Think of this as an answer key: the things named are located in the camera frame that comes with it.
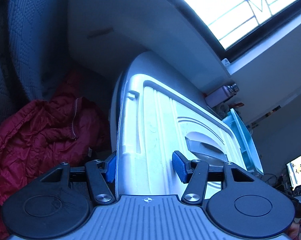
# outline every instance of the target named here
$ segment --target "white wall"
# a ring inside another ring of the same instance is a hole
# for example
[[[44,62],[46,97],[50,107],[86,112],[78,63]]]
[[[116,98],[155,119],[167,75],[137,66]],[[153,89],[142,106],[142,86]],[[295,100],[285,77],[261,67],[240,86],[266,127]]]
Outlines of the white wall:
[[[301,15],[232,63],[228,70],[240,89],[233,100],[245,104],[240,108],[244,123],[277,107],[301,87]]]
[[[252,137],[264,172],[279,175],[301,155],[301,95],[261,121]]]

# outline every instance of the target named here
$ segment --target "red down jacket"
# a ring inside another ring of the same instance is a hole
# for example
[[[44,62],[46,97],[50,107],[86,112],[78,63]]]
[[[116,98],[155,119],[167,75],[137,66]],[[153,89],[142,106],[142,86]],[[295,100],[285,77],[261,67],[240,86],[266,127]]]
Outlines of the red down jacket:
[[[50,102],[34,100],[0,126],[0,206],[16,191],[61,162],[78,166],[88,148],[110,149],[102,111],[77,97],[72,72]],[[0,217],[0,239],[8,233]]]

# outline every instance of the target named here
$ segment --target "black circular pad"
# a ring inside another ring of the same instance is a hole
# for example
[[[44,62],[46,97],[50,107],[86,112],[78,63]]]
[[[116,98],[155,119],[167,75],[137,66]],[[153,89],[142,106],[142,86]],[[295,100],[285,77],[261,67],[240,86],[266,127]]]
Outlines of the black circular pad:
[[[248,238],[269,238],[289,228],[295,208],[285,195],[250,174],[240,182],[231,173],[227,187],[207,203],[207,213],[217,226]]]
[[[235,208],[243,215],[250,217],[267,215],[272,207],[268,199],[256,195],[246,195],[235,200]]]
[[[81,226],[89,215],[84,196],[65,182],[33,182],[16,192],[2,207],[9,233],[26,239],[51,239]]]

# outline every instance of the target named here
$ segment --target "round metal cap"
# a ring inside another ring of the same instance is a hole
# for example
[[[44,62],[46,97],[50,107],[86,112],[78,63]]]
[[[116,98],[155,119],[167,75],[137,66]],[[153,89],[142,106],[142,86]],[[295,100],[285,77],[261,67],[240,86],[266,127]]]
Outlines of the round metal cap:
[[[185,195],[185,199],[190,202],[195,202],[199,200],[199,196],[194,193],[189,193]]]
[[[99,202],[108,202],[111,200],[111,196],[108,194],[99,194],[95,199]]]
[[[238,91],[239,91],[238,85],[234,83],[234,84],[232,84],[232,87],[234,88],[235,92],[238,93]]]

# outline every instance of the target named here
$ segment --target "computer monitor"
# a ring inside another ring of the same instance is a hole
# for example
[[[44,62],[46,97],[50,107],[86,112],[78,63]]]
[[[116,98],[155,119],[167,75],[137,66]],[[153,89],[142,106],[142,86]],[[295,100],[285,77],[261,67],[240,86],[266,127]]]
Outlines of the computer monitor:
[[[301,156],[287,163],[289,177],[292,183],[292,190],[301,185]]]

